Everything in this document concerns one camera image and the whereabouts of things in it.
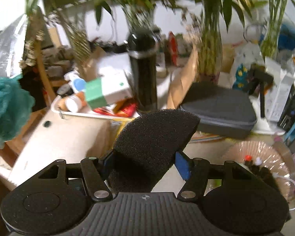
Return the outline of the white plastic wrapped package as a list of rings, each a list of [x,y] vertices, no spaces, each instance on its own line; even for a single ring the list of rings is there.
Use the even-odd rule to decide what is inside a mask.
[[[130,60],[127,53],[109,53],[101,58],[93,59],[91,62],[92,70],[95,76],[107,76],[124,72],[126,76],[130,76]]]

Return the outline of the wooden chair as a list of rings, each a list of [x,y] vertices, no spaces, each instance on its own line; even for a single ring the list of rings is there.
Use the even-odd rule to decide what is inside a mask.
[[[39,41],[33,43],[33,54],[35,58],[34,67],[27,67],[24,71],[26,72],[26,86],[29,88],[29,92],[34,94],[37,104],[34,106],[33,112],[30,114],[28,121],[22,127],[20,133],[6,143],[17,155],[22,152],[31,133],[46,114],[51,102],[56,98],[56,94],[48,79],[45,65],[43,64],[41,43]]]

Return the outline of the white capped pill bottle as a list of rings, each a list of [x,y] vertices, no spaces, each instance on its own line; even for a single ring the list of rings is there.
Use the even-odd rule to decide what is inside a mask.
[[[70,112],[79,112],[87,105],[84,92],[78,92],[65,100],[65,105]]]

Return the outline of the grey zippered hard case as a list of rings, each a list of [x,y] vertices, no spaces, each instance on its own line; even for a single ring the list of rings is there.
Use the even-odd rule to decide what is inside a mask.
[[[200,118],[199,131],[229,138],[246,138],[257,122],[248,94],[210,82],[193,83],[179,108]]]

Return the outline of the white blue spray bottle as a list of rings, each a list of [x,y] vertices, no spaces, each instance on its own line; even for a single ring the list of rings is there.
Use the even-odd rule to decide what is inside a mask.
[[[64,80],[68,82],[74,93],[84,92],[86,81],[80,77],[77,71],[70,71],[64,75]]]

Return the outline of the tan leather keychain pouch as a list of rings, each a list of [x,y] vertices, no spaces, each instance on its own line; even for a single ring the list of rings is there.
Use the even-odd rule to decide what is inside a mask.
[[[65,119],[64,117],[64,112],[68,112],[69,109],[67,108],[67,105],[66,105],[66,100],[68,99],[69,97],[66,96],[66,97],[63,97],[59,100],[58,104],[57,104],[57,110],[60,114],[60,118],[61,119]]]

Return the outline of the red packet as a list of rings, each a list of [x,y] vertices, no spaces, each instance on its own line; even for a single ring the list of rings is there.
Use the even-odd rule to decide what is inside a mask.
[[[123,100],[106,107],[96,108],[93,112],[105,116],[130,118],[136,112],[136,103],[134,99]]]

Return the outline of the black thermos bottle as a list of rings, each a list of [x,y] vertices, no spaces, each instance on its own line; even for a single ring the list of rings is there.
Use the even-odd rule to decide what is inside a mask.
[[[127,53],[133,79],[133,93],[138,114],[157,109],[156,41],[153,32],[133,29],[127,39]]]

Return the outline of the black product box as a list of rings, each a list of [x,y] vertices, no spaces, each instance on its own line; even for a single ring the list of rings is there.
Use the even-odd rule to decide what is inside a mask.
[[[293,97],[289,100],[282,113],[277,126],[284,131],[289,131],[293,124],[295,123],[295,93]]]

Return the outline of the teal mesh bath sponge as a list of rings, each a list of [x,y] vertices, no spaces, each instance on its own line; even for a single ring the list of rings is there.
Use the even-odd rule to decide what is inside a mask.
[[[35,99],[15,78],[0,77],[0,149],[27,123]]]

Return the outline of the black foam sponge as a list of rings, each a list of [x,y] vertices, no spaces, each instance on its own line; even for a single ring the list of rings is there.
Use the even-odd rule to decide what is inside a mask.
[[[182,110],[163,109],[144,114],[120,132],[113,146],[109,183],[115,193],[151,192],[174,163],[200,123]]]

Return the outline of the black round speaker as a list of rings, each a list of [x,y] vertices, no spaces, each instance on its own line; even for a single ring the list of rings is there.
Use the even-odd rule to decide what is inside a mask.
[[[73,93],[73,89],[70,87],[69,84],[64,84],[57,90],[57,94],[62,98],[66,96],[71,96]]]

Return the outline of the white plastic tray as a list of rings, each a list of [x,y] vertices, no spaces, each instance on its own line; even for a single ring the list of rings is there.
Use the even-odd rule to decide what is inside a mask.
[[[167,108],[167,98],[169,86],[172,80],[180,73],[179,68],[172,67],[173,71],[169,71],[167,76],[163,79],[157,79],[157,97],[158,97],[158,109]],[[89,107],[84,107],[80,112],[70,112],[70,111],[61,111],[58,107],[58,103],[62,98],[58,95],[51,104],[51,111],[59,116],[77,116],[77,117],[87,117],[87,118],[97,118],[97,119],[109,119],[115,121],[121,120],[132,120],[139,117],[139,114],[135,111],[132,117],[117,117],[117,116],[107,116],[99,113],[93,112]]]

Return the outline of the green white tissue box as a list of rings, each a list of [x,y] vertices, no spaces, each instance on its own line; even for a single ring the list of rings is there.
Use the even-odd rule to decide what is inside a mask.
[[[133,98],[126,73],[112,69],[100,78],[86,83],[85,100],[93,110]]]

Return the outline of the bamboo plant in vase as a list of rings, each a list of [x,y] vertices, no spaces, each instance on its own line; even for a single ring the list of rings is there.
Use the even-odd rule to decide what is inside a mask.
[[[39,0],[25,0],[25,12],[32,17],[38,10]],[[106,0],[95,0],[94,5],[104,7]],[[87,0],[42,0],[45,16],[51,16],[64,28],[73,48],[73,54],[78,67],[83,67],[91,54],[85,27],[85,14]]]

